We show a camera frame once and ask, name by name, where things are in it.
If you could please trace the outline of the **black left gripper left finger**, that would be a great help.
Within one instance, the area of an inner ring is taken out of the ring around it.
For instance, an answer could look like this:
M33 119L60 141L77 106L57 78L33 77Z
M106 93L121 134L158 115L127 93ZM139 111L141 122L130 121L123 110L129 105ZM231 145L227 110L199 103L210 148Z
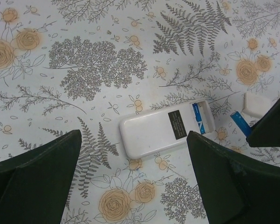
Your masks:
M59 224L81 144L72 130L0 162L0 224Z

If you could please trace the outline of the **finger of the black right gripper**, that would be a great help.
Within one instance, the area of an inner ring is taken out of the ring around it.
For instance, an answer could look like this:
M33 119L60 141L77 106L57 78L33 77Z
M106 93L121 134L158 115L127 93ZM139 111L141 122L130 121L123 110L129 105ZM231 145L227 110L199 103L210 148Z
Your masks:
M272 108L252 126L246 138L250 147L280 147L280 98Z

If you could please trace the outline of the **blue battery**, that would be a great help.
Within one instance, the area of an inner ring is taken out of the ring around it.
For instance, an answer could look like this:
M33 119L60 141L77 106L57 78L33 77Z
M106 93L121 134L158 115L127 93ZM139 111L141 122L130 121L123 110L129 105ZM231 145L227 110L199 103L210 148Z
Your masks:
M192 107L193 107L193 110L195 113L195 118L196 118L199 130L200 130L200 133L205 134L204 123L202 121L202 115L201 115L198 103L193 103Z
M251 134L251 127L238 111L233 112L230 117L246 137Z

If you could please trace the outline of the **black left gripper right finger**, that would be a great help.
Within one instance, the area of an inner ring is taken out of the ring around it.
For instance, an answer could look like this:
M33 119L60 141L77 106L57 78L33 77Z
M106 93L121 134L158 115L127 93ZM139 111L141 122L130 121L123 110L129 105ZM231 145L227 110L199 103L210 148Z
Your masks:
M194 131L187 145L209 223L280 224L280 167Z

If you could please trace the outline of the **white battery cover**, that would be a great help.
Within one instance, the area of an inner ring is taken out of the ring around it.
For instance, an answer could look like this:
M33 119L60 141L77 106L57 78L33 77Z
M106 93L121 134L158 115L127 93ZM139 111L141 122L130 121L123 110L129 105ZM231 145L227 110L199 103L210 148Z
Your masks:
M245 93L243 113L260 119L270 110L271 106L270 99L251 92Z

